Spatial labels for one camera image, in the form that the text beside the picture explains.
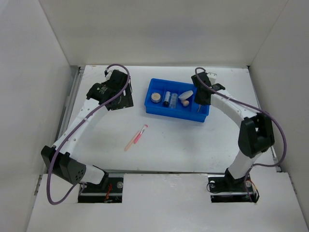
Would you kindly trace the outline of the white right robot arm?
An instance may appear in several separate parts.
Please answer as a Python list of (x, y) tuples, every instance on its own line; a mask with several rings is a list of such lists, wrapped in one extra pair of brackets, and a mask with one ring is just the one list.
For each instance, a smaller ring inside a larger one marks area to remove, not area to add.
[(258, 110), (237, 103), (224, 86), (212, 84), (205, 72), (191, 79), (197, 89), (195, 103), (219, 109), (239, 127), (239, 152), (225, 171), (224, 186), (229, 191), (243, 188), (247, 171), (274, 144), (272, 121)]

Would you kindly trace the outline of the clear tube black cap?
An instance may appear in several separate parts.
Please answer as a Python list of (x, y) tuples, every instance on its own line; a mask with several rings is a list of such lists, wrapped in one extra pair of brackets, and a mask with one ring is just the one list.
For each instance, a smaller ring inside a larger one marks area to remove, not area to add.
[(170, 100), (171, 93), (169, 91), (166, 91), (164, 95), (164, 100), (163, 100), (163, 106), (168, 107), (169, 106), (169, 100)]

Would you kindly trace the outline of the clear plastic bottle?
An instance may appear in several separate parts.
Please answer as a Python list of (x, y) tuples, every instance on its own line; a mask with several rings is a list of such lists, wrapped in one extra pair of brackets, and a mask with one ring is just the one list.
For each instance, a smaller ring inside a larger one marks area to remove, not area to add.
[(177, 102), (178, 102), (178, 94), (172, 93), (171, 98), (170, 98), (170, 102), (169, 102), (169, 108), (175, 109), (176, 106), (177, 106)]

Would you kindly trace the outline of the round powder compact jar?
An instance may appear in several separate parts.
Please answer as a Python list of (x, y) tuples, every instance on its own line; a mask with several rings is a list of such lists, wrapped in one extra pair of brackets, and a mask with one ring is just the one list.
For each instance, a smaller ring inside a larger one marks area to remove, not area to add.
[(151, 101), (154, 103), (159, 103), (161, 101), (161, 95), (157, 92), (151, 94)]

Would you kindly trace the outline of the round white powder puff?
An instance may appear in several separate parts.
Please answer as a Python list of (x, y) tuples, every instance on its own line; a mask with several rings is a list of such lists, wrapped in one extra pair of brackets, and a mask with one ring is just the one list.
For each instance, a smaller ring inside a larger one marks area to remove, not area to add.
[(181, 100), (181, 101), (184, 101), (184, 100), (187, 100), (188, 98), (190, 98), (191, 96), (193, 95), (193, 91), (192, 90), (188, 90), (182, 94), (180, 94), (178, 96), (178, 98)]

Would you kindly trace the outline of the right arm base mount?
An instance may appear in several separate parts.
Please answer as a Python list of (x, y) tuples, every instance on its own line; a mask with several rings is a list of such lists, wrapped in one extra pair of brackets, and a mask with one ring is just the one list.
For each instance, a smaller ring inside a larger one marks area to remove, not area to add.
[(257, 203), (260, 194), (250, 178), (229, 186), (224, 175), (208, 176), (206, 186), (212, 203)]

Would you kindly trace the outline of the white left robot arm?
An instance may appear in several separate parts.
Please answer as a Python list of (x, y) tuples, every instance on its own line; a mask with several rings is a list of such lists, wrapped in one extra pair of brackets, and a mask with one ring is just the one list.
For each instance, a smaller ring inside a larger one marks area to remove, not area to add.
[(80, 140), (89, 135), (105, 114), (133, 106), (128, 69), (122, 72), (108, 67), (105, 77), (104, 82), (94, 83), (88, 90), (79, 113), (63, 135), (52, 146), (46, 145), (41, 150), (48, 168), (48, 180), (55, 174), (72, 185), (91, 183), (99, 192), (107, 188), (107, 173), (96, 166), (79, 162), (77, 152)]

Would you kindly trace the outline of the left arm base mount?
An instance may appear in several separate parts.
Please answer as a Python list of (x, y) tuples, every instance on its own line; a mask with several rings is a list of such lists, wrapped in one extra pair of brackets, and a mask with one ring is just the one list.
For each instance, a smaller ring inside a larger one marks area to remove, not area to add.
[(78, 203), (122, 203), (124, 174), (110, 173), (104, 189), (91, 183), (81, 184)]

